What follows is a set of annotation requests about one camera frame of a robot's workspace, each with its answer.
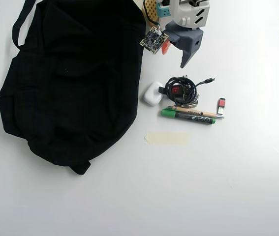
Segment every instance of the beige tape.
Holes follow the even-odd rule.
[[[145,136],[147,144],[155,145],[188,145],[189,133],[148,132]]]

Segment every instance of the bag handle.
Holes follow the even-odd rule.
[[[25,4],[23,5],[22,11],[20,12],[20,15],[16,23],[12,27],[12,41],[18,49],[20,49],[19,46],[20,28],[23,25],[23,23],[26,21],[26,18],[31,12],[34,4],[35,4],[35,0],[25,0]]]

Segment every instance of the red tag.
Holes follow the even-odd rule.
[[[169,47],[171,46],[171,43],[169,41],[169,39],[167,41],[165,41],[165,43],[162,45],[162,54],[166,54],[168,52]]]

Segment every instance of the white table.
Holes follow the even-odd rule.
[[[145,51],[139,91],[216,77],[199,88],[198,108],[214,112],[225,97],[227,119],[166,119],[165,103],[139,101],[134,125],[78,176],[5,134],[0,118],[0,236],[279,236],[279,1],[211,2],[200,51],[185,69],[174,47]],[[0,88],[22,4],[0,1]],[[164,131],[190,133],[190,145],[145,144]]]

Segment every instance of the wire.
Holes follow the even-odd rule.
[[[145,13],[146,13],[146,16],[147,16],[147,19],[153,23],[154,25],[158,26],[158,29],[160,29],[160,24],[156,21],[153,21],[152,19],[150,19],[149,15],[148,15],[148,12],[147,12],[147,8],[146,8],[146,5],[145,5],[145,2],[146,0],[144,0],[144,9],[145,9]]]
[[[176,105],[182,106],[184,104],[190,104],[197,95],[197,89],[196,87],[203,84],[208,84],[215,81],[214,78],[206,79],[197,85],[194,84],[194,82],[188,78],[185,77],[173,77],[169,79],[169,81],[166,83],[165,88],[160,87],[159,92],[163,93],[168,96],[168,98],[175,102]],[[184,91],[183,99],[178,99],[173,94],[173,86],[181,86]]]

